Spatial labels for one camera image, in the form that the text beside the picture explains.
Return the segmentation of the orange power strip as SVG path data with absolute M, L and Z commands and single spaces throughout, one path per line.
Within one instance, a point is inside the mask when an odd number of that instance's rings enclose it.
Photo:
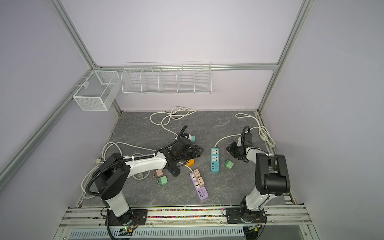
M 187 165 L 188 167 L 192 167 L 192 166 L 194 166 L 194 165 L 195 165 L 195 160 L 194 160 L 194 159 L 188 160 L 188 161 L 186 162 L 186 165 Z

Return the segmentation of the small white mesh basket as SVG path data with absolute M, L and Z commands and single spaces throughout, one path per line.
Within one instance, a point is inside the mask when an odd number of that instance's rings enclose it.
M 73 99 L 83 111 L 107 112 L 120 89 L 117 71 L 92 71 Z

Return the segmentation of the teal charger plug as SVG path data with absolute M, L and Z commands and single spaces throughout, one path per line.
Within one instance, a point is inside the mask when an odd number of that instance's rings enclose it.
M 196 142 L 196 137 L 193 136 L 193 135 L 189 135 L 188 136 L 189 140 L 192 142 L 192 143 L 195 143 Z

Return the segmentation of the green USB charger plug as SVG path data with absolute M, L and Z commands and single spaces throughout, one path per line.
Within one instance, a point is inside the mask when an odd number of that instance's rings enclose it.
M 166 184 L 168 184 L 168 179 L 167 179 L 167 177 L 166 177 L 166 176 L 162 176 L 162 177 L 160 177 L 160 178 L 159 178 L 159 185 L 160 185 L 160 186 L 164 186 L 164 185 L 166 185 Z

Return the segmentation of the purple power strip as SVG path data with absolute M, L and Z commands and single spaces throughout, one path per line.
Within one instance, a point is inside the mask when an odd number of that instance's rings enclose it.
M 198 197 L 201 201 L 207 199 L 209 197 L 209 194 L 205 187 L 205 182 L 203 178 L 201 177 L 201 174 L 198 170 L 194 170 L 192 173 L 190 173 L 191 180 L 193 182 L 194 188 L 198 194 Z

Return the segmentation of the pink plug purple strip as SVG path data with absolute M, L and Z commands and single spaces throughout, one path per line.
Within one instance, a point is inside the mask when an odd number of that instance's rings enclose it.
M 194 176 L 196 179 L 200 178 L 201 177 L 201 174 L 200 174 L 200 171 L 199 170 L 194 170 Z
M 197 179 L 199 187 L 203 187 L 205 185 L 205 182 L 202 177 Z

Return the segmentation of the teal power strip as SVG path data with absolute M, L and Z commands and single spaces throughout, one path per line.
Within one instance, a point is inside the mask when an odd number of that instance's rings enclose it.
M 219 170 L 220 170 L 219 149 L 211 148 L 211 172 L 218 173 Z

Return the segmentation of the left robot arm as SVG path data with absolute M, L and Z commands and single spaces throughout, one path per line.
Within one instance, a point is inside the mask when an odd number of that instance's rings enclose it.
M 204 149 L 187 137 L 179 137 L 170 145 L 143 156 L 124 157 L 112 154 L 93 173 L 84 187 L 86 194 L 100 198 L 116 217 L 131 210 L 123 193 L 128 178 L 138 173 L 168 169 L 174 177 L 179 174 L 178 162 L 199 158 Z

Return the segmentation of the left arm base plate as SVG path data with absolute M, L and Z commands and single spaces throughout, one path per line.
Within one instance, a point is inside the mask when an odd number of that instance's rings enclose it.
M 116 217 L 112 210 L 107 209 L 107 218 L 110 226 L 142 226 L 146 224 L 147 209 L 130 209 L 120 217 Z

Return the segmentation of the pink USB charger plug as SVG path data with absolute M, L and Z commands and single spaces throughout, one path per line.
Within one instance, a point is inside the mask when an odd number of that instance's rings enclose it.
M 161 178 L 161 177 L 163 177 L 163 176 L 164 176 L 163 170 L 156 170 L 156 172 L 155 172 L 155 176 L 156 176 L 157 178 Z

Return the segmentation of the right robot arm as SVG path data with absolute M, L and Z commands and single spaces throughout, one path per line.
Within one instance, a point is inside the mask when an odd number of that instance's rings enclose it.
M 264 213 L 272 199 L 288 194 L 291 189 L 288 165 L 284 155 L 270 154 L 254 146 L 251 128 L 245 126 L 237 142 L 226 151 L 234 158 L 255 164 L 255 188 L 240 204 L 240 216 L 250 222 Z

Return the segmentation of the black power strip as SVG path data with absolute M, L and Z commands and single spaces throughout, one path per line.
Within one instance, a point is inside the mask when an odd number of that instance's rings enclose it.
M 171 175 L 176 178 L 180 173 L 180 169 L 177 166 L 168 166 L 167 170 L 171 173 Z

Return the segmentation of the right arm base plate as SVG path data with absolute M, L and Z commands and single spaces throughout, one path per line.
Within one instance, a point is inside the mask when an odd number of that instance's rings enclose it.
M 228 224 L 264 224 L 267 222 L 265 211 L 251 211 L 241 208 L 225 208 L 223 213 Z

